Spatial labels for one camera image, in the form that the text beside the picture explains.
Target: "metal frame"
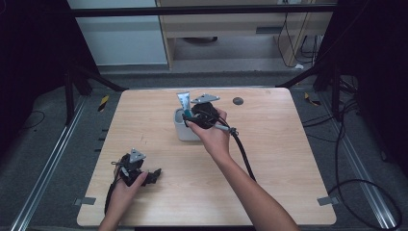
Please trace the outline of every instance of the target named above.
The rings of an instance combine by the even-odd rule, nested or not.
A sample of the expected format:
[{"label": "metal frame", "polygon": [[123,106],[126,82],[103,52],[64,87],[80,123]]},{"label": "metal frame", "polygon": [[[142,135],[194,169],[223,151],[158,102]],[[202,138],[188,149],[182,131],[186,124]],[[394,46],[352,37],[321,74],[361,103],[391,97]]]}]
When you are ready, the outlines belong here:
[{"label": "metal frame", "polygon": [[290,5],[236,5],[236,6],[194,6],[194,7],[153,7],[76,9],[70,11],[45,12],[52,16],[107,17],[107,16],[147,16],[180,14],[221,14],[221,13],[323,13],[334,12],[337,4],[290,4]]}]

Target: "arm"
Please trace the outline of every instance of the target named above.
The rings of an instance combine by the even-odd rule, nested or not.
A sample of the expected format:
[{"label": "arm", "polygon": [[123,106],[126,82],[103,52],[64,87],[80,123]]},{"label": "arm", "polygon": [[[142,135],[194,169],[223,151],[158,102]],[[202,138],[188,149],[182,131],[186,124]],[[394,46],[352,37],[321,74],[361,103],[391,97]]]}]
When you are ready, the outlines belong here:
[{"label": "arm", "polygon": [[130,187],[128,187],[123,180],[119,180],[116,183],[115,189],[112,192],[108,211],[99,225],[99,231],[111,231],[117,229],[120,220],[132,204],[133,199],[146,176],[147,172],[143,172]]},{"label": "arm", "polygon": [[[226,113],[217,110],[225,119]],[[299,230],[288,212],[232,159],[227,132],[215,127],[204,130],[192,122],[188,124],[203,141],[257,230]]]}]

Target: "hand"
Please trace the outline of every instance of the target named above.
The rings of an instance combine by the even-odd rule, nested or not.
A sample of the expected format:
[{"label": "hand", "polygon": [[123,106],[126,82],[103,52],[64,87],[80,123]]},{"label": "hand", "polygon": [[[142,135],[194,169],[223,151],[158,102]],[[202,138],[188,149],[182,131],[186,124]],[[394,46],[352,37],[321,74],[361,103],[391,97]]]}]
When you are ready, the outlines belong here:
[{"label": "hand", "polygon": [[[216,108],[219,116],[223,119],[227,118],[227,113]],[[204,147],[215,161],[230,157],[229,155],[229,140],[230,134],[215,127],[202,129],[197,124],[188,121],[191,130],[201,139]]]},{"label": "hand", "polygon": [[128,187],[123,180],[118,180],[111,195],[111,202],[99,230],[116,230],[123,215],[133,203],[136,193],[147,177],[148,172],[143,172],[135,182]]}]

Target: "wooden table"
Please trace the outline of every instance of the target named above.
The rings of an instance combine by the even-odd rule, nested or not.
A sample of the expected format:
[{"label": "wooden table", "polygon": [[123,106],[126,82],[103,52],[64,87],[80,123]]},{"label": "wooden table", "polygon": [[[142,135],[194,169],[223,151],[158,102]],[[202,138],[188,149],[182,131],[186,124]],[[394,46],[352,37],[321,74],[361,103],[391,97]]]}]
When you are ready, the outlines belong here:
[{"label": "wooden table", "polygon": [[[173,123],[180,108],[176,92],[188,90],[191,98],[217,95],[214,106],[228,113],[236,127],[258,183],[279,201],[298,224],[332,224],[331,205],[319,206],[326,197],[312,150],[286,89],[171,89],[127,90],[118,102],[78,223],[99,225],[105,198],[114,179],[114,166],[132,147],[147,157],[142,170],[163,172],[155,185],[142,188],[121,225],[201,226],[251,225],[240,201],[205,151],[201,141],[179,141]],[[241,97],[243,104],[233,103]],[[234,139],[231,155],[243,168]]]}]

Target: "small round object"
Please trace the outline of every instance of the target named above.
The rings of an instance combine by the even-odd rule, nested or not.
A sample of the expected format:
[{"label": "small round object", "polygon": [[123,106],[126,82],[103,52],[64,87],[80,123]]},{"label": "small round object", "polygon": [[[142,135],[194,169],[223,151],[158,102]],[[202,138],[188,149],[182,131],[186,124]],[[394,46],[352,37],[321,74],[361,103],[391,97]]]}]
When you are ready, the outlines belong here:
[{"label": "small round object", "polygon": [[241,104],[243,104],[243,99],[240,98],[240,97],[235,97],[235,98],[232,100],[232,102],[233,102],[235,105],[241,105]]}]

